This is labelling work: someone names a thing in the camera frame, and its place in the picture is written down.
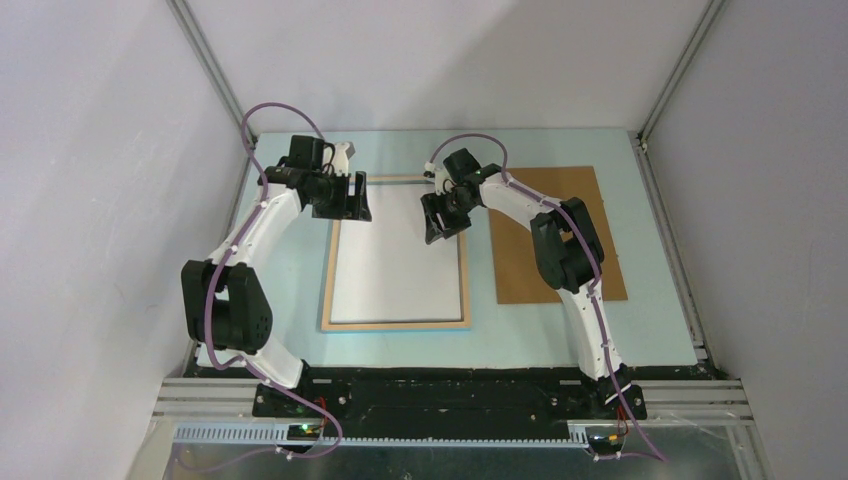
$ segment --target wall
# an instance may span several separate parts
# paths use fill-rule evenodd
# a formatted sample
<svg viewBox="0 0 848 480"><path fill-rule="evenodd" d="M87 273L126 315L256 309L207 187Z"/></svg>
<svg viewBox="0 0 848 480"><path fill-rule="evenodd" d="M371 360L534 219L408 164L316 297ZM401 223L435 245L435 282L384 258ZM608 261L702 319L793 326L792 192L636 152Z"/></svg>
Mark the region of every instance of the wall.
<svg viewBox="0 0 848 480"><path fill-rule="evenodd" d="M635 130L707 2L190 3L243 105L287 101L327 130Z"/></svg>
<svg viewBox="0 0 848 480"><path fill-rule="evenodd" d="M4 2L3 478L123 478L244 166L162 0Z"/></svg>
<svg viewBox="0 0 848 480"><path fill-rule="evenodd" d="M649 140L778 478L845 478L848 3L731 2Z"/></svg>

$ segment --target cardboard sheet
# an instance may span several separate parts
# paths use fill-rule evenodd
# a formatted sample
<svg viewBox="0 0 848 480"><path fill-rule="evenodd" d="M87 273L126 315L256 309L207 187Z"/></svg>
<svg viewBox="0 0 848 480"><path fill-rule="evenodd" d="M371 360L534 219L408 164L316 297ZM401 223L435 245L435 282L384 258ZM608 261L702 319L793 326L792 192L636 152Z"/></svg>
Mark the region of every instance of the cardboard sheet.
<svg viewBox="0 0 848 480"><path fill-rule="evenodd" d="M605 258L601 263L603 299L627 300L627 289L618 264L615 243L607 222L604 202L592 167L511 168L521 183L550 197L578 197L589 208ZM557 303L557 294L536 269L530 232L506 215L489 210L495 290L498 304Z"/></svg>

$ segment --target table top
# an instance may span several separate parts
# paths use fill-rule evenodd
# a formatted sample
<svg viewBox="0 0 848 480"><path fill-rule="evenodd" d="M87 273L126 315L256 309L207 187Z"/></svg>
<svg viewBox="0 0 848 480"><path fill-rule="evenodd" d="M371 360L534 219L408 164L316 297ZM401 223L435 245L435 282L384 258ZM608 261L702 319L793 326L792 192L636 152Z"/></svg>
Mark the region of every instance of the table top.
<svg viewBox="0 0 848 480"><path fill-rule="evenodd" d="M328 141L352 141L352 170L369 176L420 175L435 148L463 131L333 132ZM605 302L607 321L628 365L692 365L697 362L668 262L636 164L630 139L620 129L483 131L509 150L509 166L595 168L618 251L628 300ZM274 165L288 153L291 134L265 133L256 156ZM482 139L462 139L445 154L466 147L485 165L502 161L500 149ZM253 169L239 206L246 214L256 194ZM471 213L466 230L470 266L468 330L324 333L321 304L331 223L298 217L263 269L262 288L274 314L274 335L311 365L363 367L520 368L577 365L569 322L561 304L498 305L492 243L485 209ZM198 364L208 365L204 349Z"/></svg>

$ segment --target purple hose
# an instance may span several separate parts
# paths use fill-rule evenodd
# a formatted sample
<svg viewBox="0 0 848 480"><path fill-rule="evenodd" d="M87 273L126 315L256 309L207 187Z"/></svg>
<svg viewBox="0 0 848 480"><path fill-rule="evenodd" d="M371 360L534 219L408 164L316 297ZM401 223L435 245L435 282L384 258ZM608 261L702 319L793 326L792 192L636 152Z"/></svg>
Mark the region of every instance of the purple hose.
<svg viewBox="0 0 848 480"><path fill-rule="evenodd" d="M244 225L242 225L242 227L239 229L238 233L236 233L235 238L233 238L233 242L231 244L231 247L238 247L238 245L241 243L244 236L250 230L250 227L253 226L253 223L256 221L256 218L259 216L259 213L262 211L261 202L264 202L265 200L268 199L268 177L265 175L265 171L262 169L262 165L260 165L259 161L256 159L256 155L254 154L253 149L250 147L250 141L248 140L248 137L247 137L247 120L250 118L251 115L253 115L257 111L262 110L263 108L268 108L268 107L284 108L286 110L292 111L292 112L300 115L301 117L303 117L304 120L306 120L307 123L309 123L309 125L312 127L312 129L315 130L315 133L318 135L318 137L320 137L322 140L324 139L324 135L321 133L321 130L318 129L318 126L315 125L315 122L313 122L311 118L309 118L305 113L303 113L299 109L292 107L291 105L287 105L285 103L277 103L277 102L260 103L259 105L256 105L255 107L251 108L250 110L247 111L247 113L244 114L244 117L241 120L241 143L242 143L242 146L244 147L245 151L247 152L247 156L250 158L250 163L259 172L259 178L262 182L262 194L260 196L260 204L256 205L256 207L253 208L253 211L250 212L250 215L247 217L247 220L244 222ZM295 458L317 458L317 457L322 457L324 455L327 455L327 454L331 453L333 450L335 450L336 448L338 448L339 444L341 444L341 441L344 438L343 433L342 433L342 426L339 424L339 421L336 419L335 416L333 416L333 414L331 414L327 410L319 407L318 405L310 402L309 400L306 400L305 398L297 395L296 393L290 391L288 388L280 385L279 383L271 380L264 373L259 371L256 367L251 365L251 363L248 362L247 359L244 358L243 356L241 356L241 355L235 356L235 357L227 360L225 363L222 364L221 362L218 361L218 357L215 355L215 347L214 347L215 344L212 341L212 305L214 304L214 301L215 301L215 286L218 284L218 280L221 278L221 272L224 270L224 267L227 265L227 262L230 260L230 257L232 255L233 255L232 248L228 248L224 252L224 255L218 261L218 265L215 266L215 270L212 272L212 278L209 282L209 289L206 291L206 303L205 303L204 312L203 312L203 343L206 345L206 351L209 354L209 361L212 363L212 366L214 366L217 370L224 370L224 369L232 366L236 362L244 361L245 367L247 368L247 370L250 373L252 373L256 378L258 378L262 383L264 383L266 385L273 386L280 393L302 403L303 405L306 405L307 407L311 408L312 410L315 410L316 412L320 413L322 416L326 417L333 424L333 426L336 428L336 432L337 432L336 441L332 443L330 448L328 448L327 450L318 452L318 453L309 453L309 452L296 453L296 452L290 452L290 451L287 451L287 450L278 450L277 447L258 448L258 449L255 449L255 450L251 450L251 451L249 451L249 452L247 452L243 455L240 455L240 456L238 456L234 459L231 459L227 462L224 462L220 465L216 465L214 467L209 467L209 468L203 468L203 469L197 469L195 467L189 467L189 466L185 465L184 463L182 463L182 460L180 460L179 457L176 458L176 462L181 467L183 467L187 470L190 470L190 471L194 471L194 472L198 472L198 473L210 473L210 472L214 472L214 471L218 471L218 470L221 470L223 468L226 468L226 467L233 465L233 464L235 464L235 463L237 463L241 460L244 460L245 458L252 457L254 455L258 455L260 453L266 453L266 452L282 451L282 452L285 452L287 455L289 455L291 457L295 457Z"/></svg>
<svg viewBox="0 0 848 480"><path fill-rule="evenodd" d="M501 147L501 150L503 150L503 154L504 154L504 161L503 161L503 164L501 165L501 178L503 179L506 186L509 187L509 188L512 188L513 190L521 193L522 195L532 199L534 202L541 202L542 205L549 207L549 208L553 208L565 220L565 222L568 223L568 227L571 228L571 232L574 234L574 237L577 238L577 241L580 243L580 247L583 249L583 252L586 254L586 257L589 259L589 264L592 266L592 272L594 273L595 279L592 282L592 284L589 285L589 296L592 299L592 305L593 305L594 310L595 310L595 317L597 317L598 326L601 329L601 340L603 341L603 344L601 346L604 349L604 360L606 360L607 372L610 374L610 380L612 380L612 385L615 388L615 393L618 394L618 398L621 401L621 405L624 407L624 411L627 413L627 416L630 418L630 421L633 422L633 427L639 432L639 435L642 436L642 439L645 440L645 443L648 445L648 448L650 448L651 451L654 452L653 455L649 454L649 453L633 452L633 453L623 453L621 456L622 457L624 457L624 456L628 456L628 457L632 457L632 456L648 457L648 458L653 458L653 459L659 460L661 462L668 462L668 459L665 457L665 455L663 455L662 452L660 452L660 450L656 447L656 445L654 445L653 442L651 442L651 440L648 438L648 435L645 433L645 430L642 429L641 425L639 425L639 422L636 420L636 416L633 415L633 410L630 409L630 405L628 405L627 402L625 401L624 393L621 391L621 385L618 384L618 379L615 377L615 374L614 374L614 371L613 371L613 368L612 368L612 360L610 359L610 354L609 354L609 337L607 336L606 328L604 328L604 320L603 320L604 316L601 313L601 306L598 304L598 300L594 296L595 287L601 281L601 270L598 268L598 263L595 261L595 256L592 255L592 251L589 249L589 244L586 243L586 239L583 237L583 234L580 233L580 230L577 228L577 225L574 223L574 220L572 220L571 217L569 217L565 213L565 211L562 209L562 207L560 207L559 204L551 202L550 200L547 200L539 192L533 190L532 188L528 187L527 185L522 184L521 182L512 178L511 175L507 174L506 163L507 163L508 157L507 157L507 152L506 152L506 146L504 146L504 144L500 140L498 140L497 138L495 138L491 135L487 135L485 133L463 133L463 134L460 134L460 135L455 135L455 136L445 140L444 142L442 142L441 145L439 145L439 147L433 153L433 156L430 157L430 160L428 161L428 163L434 162L436 160L436 156L439 154L439 152L447 144L453 142L454 140L459 140L460 138L468 138L468 137L484 138L486 140L491 140L492 142L495 142L499 147ZM615 455L608 456L608 457L609 458L604 458L604 457L599 457L599 458L602 459L602 460L618 458Z"/></svg>

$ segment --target purple cable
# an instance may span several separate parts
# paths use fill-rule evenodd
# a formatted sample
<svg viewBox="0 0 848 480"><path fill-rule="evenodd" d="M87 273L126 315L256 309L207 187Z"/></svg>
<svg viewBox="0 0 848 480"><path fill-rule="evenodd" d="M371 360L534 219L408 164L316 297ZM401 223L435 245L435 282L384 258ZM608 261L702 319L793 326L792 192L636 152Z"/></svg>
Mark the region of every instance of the purple cable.
<svg viewBox="0 0 848 480"><path fill-rule="evenodd" d="M612 385L615 388L615 393L618 395L618 398L621 401L621 405L624 407L624 411L627 413L627 416L630 417L630 421L633 422L633 427L636 428L636 430L639 432L639 435L641 435L642 439L645 440L645 443L648 445L648 448L650 448L651 451L654 452L653 455L649 453L633 452L632 454L622 454L622 456L648 457L659 460L661 462L668 462L668 459L665 457L665 455L663 455L662 452L660 452L660 450L656 447L656 445L651 442L651 440L648 438L648 435L645 433L645 430L643 430L642 426L639 425L639 422L636 420L636 416L633 415L633 410L630 409L630 405L628 405L627 402L624 400L624 393L621 391L621 386L618 384L618 379L613 373L612 359L610 358L609 354L609 337L607 336L606 328L604 328L604 316L601 313L601 307L600 305L598 305L597 299L593 295L595 287L601 281L601 270L600 268L598 268L598 263L595 261L595 256L592 255L592 251L589 249L589 244L586 243L586 239L583 237L583 234L580 233L580 229L577 228L577 225L574 223L574 220L572 220L571 217L569 217L568 214L565 213L565 210L563 210L559 204L551 202L539 192L515 180L514 178L512 178L511 175L507 175L506 163L508 157L506 152L506 146L504 146L504 144L500 140L491 135L487 135L485 133L463 133L460 135L455 135L442 142L442 144L439 145L439 147L436 149L436 151L433 153L433 156L430 157L430 160L427 163L433 163L436 160L436 157L438 156L439 152L447 144L453 142L454 140L459 140L460 138L468 137L485 138L487 140L495 142L499 147L501 147L501 150L503 150L504 154L504 161L501 165L501 178L503 179L506 186L532 199L534 202L541 202L542 205L549 208L553 208L566 221L566 223L568 223L568 227L571 228L571 232L574 234L575 238L577 238L577 241L580 243L580 247L583 249L583 252L586 254L586 257L588 257L589 264L592 266L592 273L595 277L592 284L589 285L589 296L592 299L592 305L594 306L595 310L595 317L597 317L598 325L601 329L601 340L603 341L602 347L604 349L604 360L606 360L607 372L610 374L610 379L612 380Z"/></svg>
<svg viewBox="0 0 848 480"><path fill-rule="evenodd" d="M265 171L262 169L262 165L260 165L259 161L256 159L256 155L254 154L253 149L250 147L250 141L248 140L248 137L247 137L247 120L250 118L251 115L253 115L257 111L262 110L263 108L268 108L268 107L284 108L286 110L289 110L291 112L294 112L294 113L300 115L301 117L303 117L304 120L306 120L307 123L309 123L309 126L311 126L313 130L315 130L315 133L318 135L318 137L320 137L322 140L324 139L324 134L321 133L321 130L318 129L318 126L315 125L315 122L313 122L312 119L309 118L309 116L307 116L301 110L299 110L295 107L292 107L291 105L287 105L285 103L278 103L278 102L260 103L259 105L256 105L255 107L251 108L250 110L247 111L247 113L244 114L244 117L241 120L241 143L242 143L242 146L244 147L244 150L247 152L248 158L250 158L250 163L259 172L259 178L261 179L261 182L262 182L262 194L260 196L260 203L257 204L256 207L254 207L252 212L250 212L250 216L247 217L247 221L244 222L244 225L242 225L241 229L239 229L238 233L236 233L235 238L233 238L233 242L230 245L231 248L228 248L224 252L224 255L218 261L218 265L215 266L215 270L212 272L212 278L209 282L209 289L206 291L206 303L205 303L205 308L204 308L204 312L203 312L203 343L206 345L206 351L209 354L209 361L212 363L212 366L214 366L217 370L224 370L224 369L230 367L231 365L233 365L234 363L236 363L238 361L244 361L244 364L245 364L245 367L247 368L247 370L250 373L252 373L256 378L258 378L262 383L264 383L266 385L273 386L280 393L288 396L289 398L296 400L297 402L302 403L303 405L306 405L307 407L311 408L312 410L315 410L316 412L320 413L322 416L326 417L333 424L333 426L336 428L337 435L336 435L335 442L333 442L332 445L330 445L330 448L328 448L327 450L318 452L318 453L309 453L309 452L307 452L307 453L296 453L296 452L291 452L291 451L284 450L284 449L279 449L279 447L263 447L263 448L258 448L256 450L251 450L251 451L249 451L249 452L247 452L243 455L240 455L240 456L238 456L238 457L236 457L232 460L229 460L227 462L224 462L220 465L216 465L214 467L203 468L203 469L196 469L195 467L189 467L189 466L185 465L182 462L182 460L179 459L179 457L177 457L176 461L181 467L183 467L187 470L190 470L190 471L198 472L198 473L210 473L210 472L214 472L214 471L217 471L217 470L221 470L221 469L226 468L226 467L228 467L228 466L230 466L234 463L237 463L241 460L244 460L245 458L252 457L254 455L258 455L260 453L266 453L266 452L278 452L278 451L279 452L285 452L287 456L295 457L295 458L322 457L324 455L329 454L330 452L332 452L336 448L338 448L339 444L341 444L341 441L344 438L343 433L342 433L342 426L339 424L339 421L336 419L335 416L333 416L333 414L331 414L327 410L319 407L318 405L310 402L309 400L306 400L305 398L301 397L300 395L297 395L296 393L290 391L288 388L286 388L286 387L280 385L279 383L271 380L265 374L263 374L261 371L259 371L256 367L251 365L250 362L248 362L247 359L244 358L241 355L237 355L237 356L227 360L223 364L218 361L218 357L215 355L215 347L214 347L215 344L212 341L212 305L214 304L214 301L215 301L215 286L218 284L218 280L221 278L221 272L224 270L224 267L227 265L227 262L230 260L230 257L233 254L232 247L238 247L239 243L241 243L242 239L247 234L247 232L250 230L250 227L253 226L253 223L256 221L256 218L259 216L259 213L262 211L261 203L268 199L268 177L265 175Z"/></svg>

